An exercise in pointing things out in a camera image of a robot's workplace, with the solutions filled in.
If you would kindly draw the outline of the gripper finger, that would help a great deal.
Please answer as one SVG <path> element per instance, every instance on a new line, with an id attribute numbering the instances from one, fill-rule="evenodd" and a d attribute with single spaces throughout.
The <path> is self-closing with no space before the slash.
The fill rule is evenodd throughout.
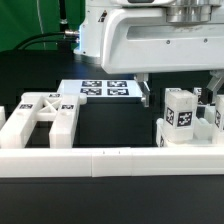
<path id="1" fill-rule="evenodd" d="M 224 84 L 224 69 L 223 70 L 211 70 L 210 75 L 212 76 L 212 78 L 207 85 L 207 89 L 212 94 L 211 99 L 215 100 L 218 90 Z"/>

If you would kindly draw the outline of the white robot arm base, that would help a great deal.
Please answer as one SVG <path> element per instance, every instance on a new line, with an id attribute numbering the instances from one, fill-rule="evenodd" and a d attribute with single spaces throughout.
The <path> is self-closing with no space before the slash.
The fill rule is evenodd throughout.
<path id="1" fill-rule="evenodd" d="M 100 63 L 102 30 L 110 10 L 109 0 L 85 0 L 85 19 L 79 26 L 79 44 L 74 49 L 77 60 Z"/>

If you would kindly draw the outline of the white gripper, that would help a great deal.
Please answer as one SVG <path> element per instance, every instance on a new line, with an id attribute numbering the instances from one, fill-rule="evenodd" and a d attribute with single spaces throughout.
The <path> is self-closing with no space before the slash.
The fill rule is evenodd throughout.
<path id="1" fill-rule="evenodd" d="M 148 107 L 148 73 L 224 69 L 224 5 L 193 24 L 169 23 L 163 8 L 115 9 L 105 20 L 101 66 L 109 74 L 138 73 Z"/>

